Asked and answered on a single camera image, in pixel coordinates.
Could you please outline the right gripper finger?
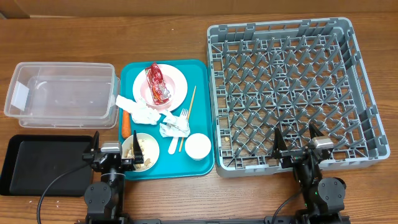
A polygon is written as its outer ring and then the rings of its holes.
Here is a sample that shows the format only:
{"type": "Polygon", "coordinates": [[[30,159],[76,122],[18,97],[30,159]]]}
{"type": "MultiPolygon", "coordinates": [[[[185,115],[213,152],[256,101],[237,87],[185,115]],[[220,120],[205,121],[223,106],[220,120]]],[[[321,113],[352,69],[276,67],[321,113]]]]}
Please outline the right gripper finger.
{"type": "Polygon", "coordinates": [[[272,157],[282,157],[282,152],[287,150],[287,146],[282,137],[279,128],[274,129],[274,144],[272,148],[272,157]]]}
{"type": "Polygon", "coordinates": [[[310,131],[310,144],[318,144],[320,141],[325,139],[324,134],[316,127],[314,123],[309,124],[309,131],[310,131]]]}

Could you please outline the red snack wrapper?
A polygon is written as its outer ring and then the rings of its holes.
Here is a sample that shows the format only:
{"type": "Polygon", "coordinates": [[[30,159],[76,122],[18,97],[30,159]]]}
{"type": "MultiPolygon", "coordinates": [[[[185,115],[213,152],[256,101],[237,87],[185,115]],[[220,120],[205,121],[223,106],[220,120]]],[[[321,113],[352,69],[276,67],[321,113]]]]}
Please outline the red snack wrapper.
{"type": "Polygon", "coordinates": [[[155,105],[162,105],[169,102],[171,94],[166,87],[163,74],[154,62],[150,67],[145,69],[146,80],[155,105]]]}

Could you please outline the white paper cup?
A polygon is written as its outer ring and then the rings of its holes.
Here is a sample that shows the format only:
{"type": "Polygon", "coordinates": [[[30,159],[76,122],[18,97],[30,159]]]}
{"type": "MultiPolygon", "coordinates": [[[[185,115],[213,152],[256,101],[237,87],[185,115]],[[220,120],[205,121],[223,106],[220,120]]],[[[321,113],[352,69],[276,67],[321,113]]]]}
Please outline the white paper cup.
{"type": "Polygon", "coordinates": [[[204,159],[211,151],[211,141],[202,133],[192,134],[185,141],[185,152],[193,160],[204,159]]]}

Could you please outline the white napkin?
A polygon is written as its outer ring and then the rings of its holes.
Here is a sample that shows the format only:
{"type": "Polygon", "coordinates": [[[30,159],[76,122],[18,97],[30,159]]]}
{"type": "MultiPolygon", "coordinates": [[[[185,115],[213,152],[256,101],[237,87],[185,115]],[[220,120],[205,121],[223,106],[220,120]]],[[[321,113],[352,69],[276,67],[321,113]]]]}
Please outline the white napkin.
{"type": "Polygon", "coordinates": [[[188,119],[185,115],[174,116],[168,110],[162,112],[165,115],[163,121],[159,124],[159,132],[163,138],[178,137],[186,138],[190,135],[188,119]]]}
{"type": "Polygon", "coordinates": [[[121,95],[116,97],[116,105],[127,111],[136,124],[156,125],[161,117],[157,110],[148,107],[145,102],[133,101],[121,95]]]}

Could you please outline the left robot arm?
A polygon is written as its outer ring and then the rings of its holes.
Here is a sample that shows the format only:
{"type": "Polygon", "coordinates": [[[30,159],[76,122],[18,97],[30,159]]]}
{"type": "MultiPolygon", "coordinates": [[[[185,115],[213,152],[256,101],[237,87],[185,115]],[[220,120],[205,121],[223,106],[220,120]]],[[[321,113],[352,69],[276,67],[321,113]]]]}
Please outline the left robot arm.
{"type": "Polygon", "coordinates": [[[124,190],[126,171],[133,171],[136,164],[144,163],[141,148],[132,151],[133,157],[123,158],[121,143],[109,142],[99,145],[99,132],[95,132],[90,145],[84,150],[82,159],[94,172],[101,174],[101,180],[94,182],[84,194],[87,206],[86,223],[132,223],[124,213],[124,190]]]}

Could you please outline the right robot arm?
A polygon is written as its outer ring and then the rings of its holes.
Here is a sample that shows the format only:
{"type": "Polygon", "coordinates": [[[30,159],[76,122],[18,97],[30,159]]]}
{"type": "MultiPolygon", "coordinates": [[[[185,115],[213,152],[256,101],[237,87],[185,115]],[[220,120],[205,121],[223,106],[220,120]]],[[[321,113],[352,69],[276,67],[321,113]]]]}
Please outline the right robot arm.
{"type": "Polygon", "coordinates": [[[327,160],[334,148],[333,141],[313,123],[309,124],[310,141],[299,151],[287,148],[279,128],[274,131],[271,158],[277,159],[283,169],[291,168],[300,190],[284,201],[267,223],[349,223],[349,216],[342,216],[345,209],[346,183],[337,177],[322,176],[319,164],[327,160]],[[305,208],[293,216],[280,216],[279,212],[299,195],[305,208]]]}

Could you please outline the orange carrot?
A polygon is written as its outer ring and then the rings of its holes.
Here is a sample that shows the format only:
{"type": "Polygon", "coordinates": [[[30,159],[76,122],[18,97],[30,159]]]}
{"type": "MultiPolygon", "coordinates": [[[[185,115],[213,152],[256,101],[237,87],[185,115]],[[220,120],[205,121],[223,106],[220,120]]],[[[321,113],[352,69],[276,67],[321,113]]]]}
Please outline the orange carrot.
{"type": "Polygon", "coordinates": [[[124,110],[121,125],[121,136],[126,139],[131,135],[130,114],[124,110]]]}

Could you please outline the cream bowl with nuts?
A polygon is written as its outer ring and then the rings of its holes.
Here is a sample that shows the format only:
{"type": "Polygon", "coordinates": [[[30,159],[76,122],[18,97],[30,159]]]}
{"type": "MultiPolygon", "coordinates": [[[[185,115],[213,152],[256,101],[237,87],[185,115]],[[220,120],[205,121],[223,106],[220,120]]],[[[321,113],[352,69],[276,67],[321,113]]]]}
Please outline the cream bowl with nuts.
{"type": "MultiPolygon", "coordinates": [[[[156,164],[159,158],[160,150],[159,144],[150,134],[146,133],[137,133],[137,140],[142,150],[142,155],[144,159],[143,164],[134,164],[135,172],[144,172],[156,164]]],[[[133,159],[132,153],[132,143],[133,143],[133,136],[129,136],[127,139],[124,140],[122,143],[122,156],[123,159],[133,159]]]]}

